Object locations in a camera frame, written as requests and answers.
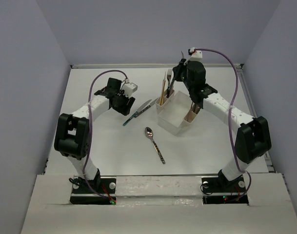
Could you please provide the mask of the pink-handled fork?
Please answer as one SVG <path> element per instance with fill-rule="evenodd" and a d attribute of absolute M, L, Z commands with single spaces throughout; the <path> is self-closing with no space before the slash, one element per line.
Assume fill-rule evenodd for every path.
<path fill-rule="evenodd" d="M 167 71 L 167 75 L 166 75 L 167 81 L 168 81 L 168 85 L 167 87 L 171 86 L 171 79 L 172 79 L 172 68 L 170 68 Z"/>

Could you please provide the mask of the black-handled fork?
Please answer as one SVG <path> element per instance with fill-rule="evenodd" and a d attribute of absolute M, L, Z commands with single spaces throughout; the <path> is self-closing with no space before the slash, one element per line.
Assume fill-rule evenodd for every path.
<path fill-rule="evenodd" d="M 170 92 L 171 92 L 171 87 L 169 86 L 169 87 L 167 88 L 167 92 L 166 92 L 166 97 L 167 97 L 167 98 L 169 97 Z"/>

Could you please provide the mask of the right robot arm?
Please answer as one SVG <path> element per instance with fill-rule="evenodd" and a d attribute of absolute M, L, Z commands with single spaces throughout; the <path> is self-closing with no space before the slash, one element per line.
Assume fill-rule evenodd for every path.
<path fill-rule="evenodd" d="M 207 84 L 206 70 L 199 61 L 181 59 L 173 68 L 174 79 L 183 82 L 192 102 L 228 126 L 233 158 L 218 173 L 217 186 L 230 190 L 249 165 L 272 147 L 266 118 L 251 116 L 226 101 Z"/>

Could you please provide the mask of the white chopstick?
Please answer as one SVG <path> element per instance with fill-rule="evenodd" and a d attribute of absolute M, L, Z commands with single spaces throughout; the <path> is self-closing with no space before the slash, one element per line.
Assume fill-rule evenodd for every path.
<path fill-rule="evenodd" d="M 161 97 L 160 97 L 160 106 L 163 105 L 163 101 L 164 101 L 164 94 L 165 94 L 165 87 L 166 86 L 166 73 L 164 75 L 164 79 L 163 79 L 163 84 L 162 84 L 162 91 L 161 91 Z"/>

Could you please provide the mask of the teal-handled knife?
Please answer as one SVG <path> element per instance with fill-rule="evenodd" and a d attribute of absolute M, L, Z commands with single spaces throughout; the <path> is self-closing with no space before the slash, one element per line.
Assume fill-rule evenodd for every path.
<path fill-rule="evenodd" d="M 126 126 L 150 101 L 151 99 L 147 100 L 141 106 L 139 106 L 138 109 L 122 125 Z"/>

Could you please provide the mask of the teal-handled fork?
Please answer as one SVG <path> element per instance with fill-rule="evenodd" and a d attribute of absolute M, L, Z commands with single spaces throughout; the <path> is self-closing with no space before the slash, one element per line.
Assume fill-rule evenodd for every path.
<path fill-rule="evenodd" d="M 170 95 L 172 93 L 173 87 L 174 87 L 174 82 L 176 80 L 176 72 L 180 69 L 180 67 L 182 66 L 182 64 L 186 61 L 185 57 L 184 57 L 184 53 L 181 51 L 181 60 L 179 62 L 179 64 L 177 66 L 175 66 L 174 68 L 172 68 L 172 79 L 171 79 L 171 92 Z"/>

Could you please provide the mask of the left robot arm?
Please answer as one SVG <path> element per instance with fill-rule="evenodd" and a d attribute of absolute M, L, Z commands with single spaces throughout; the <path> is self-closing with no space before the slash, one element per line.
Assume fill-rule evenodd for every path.
<path fill-rule="evenodd" d="M 75 167 L 78 179 L 71 181 L 91 193 L 100 187 L 100 171 L 93 164 L 89 153 L 92 145 L 93 122 L 110 109 L 126 116 L 135 102 L 132 94 L 138 86 L 129 80 L 122 82 L 109 78 L 107 85 L 91 93 L 88 102 L 71 114 L 58 118 L 54 149 Z"/>

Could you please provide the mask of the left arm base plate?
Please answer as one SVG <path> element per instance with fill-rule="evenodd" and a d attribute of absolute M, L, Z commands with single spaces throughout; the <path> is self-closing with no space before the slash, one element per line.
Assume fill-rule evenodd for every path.
<path fill-rule="evenodd" d="M 68 179 L 72 184 L 70 194 L 70 203 L 73 205 L 116 205 L 116 186 L 115 177 L 102 177 L 100 185 L 97 187 L 89 181 L 90 187 L 86 181 L 78 176 Z"/>

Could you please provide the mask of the black-handled knife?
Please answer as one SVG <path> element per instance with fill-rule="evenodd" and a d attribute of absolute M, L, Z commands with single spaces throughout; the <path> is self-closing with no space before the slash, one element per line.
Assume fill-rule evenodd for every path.
<path fill-rule="evenodd" d="M 155 105 L 156 101 L 158 98 L 156 98 L 155 100 L 151 101 L 150 104 L 148 104 L 145 108 L 143 108 L 140 112 L 138 112 L 135 116 L 135 118 L 137 118 L 138 116 L 140 116 L 141 114 L 143 114 L 145 111 L 147 111 L 148 109 L 150 109 L 153 105 Z"/>

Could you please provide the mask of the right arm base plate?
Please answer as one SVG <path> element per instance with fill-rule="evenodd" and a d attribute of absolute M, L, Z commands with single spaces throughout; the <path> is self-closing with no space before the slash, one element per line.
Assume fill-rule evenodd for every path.
<path fill-rule="evenodd" d="M 249 204 L 243 176 L 235 180 L 232 185 L 222 188 L 218 184 L 218 177 L 202 177 L 200 190 L 203 193 L 204 205 L 218 204 Z"/>

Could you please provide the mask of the black-handled spoon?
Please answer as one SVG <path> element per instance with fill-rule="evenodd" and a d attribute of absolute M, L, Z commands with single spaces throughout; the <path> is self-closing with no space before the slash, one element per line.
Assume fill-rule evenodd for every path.
<path fill-rule="evenodd" d="M 149 128 L 149 127 L 145 127 L 145 129 L 144 129 L 144 133 L 145 133 L 146 137 L 147 137 L 148 139 L 150 139 L 150 141 L 152 142 L 152 144 L 153 144 L 153 146 L 154 146 L 154 148 L 155 148 L 155 150 L 156 150 L 156 152 L 157 152 L 157 154 L 158 154 L 158 156 L 159 156 L 159 158 L 160 158 L 162 164 L 166 164 L 166 162 L 165 162 L 165 160 L 164 160 L 164 158 L 163 158 L 163 156 L 162 156 L 162 154 L 161 154 L 161 152 L 160 152 L 160 150 L 159 150 L 159 148 L 158 148 L 158 145 L 157 145 L 156 142 L 154 141 L 154 134 L 153 134 L 152 129 Z"/>

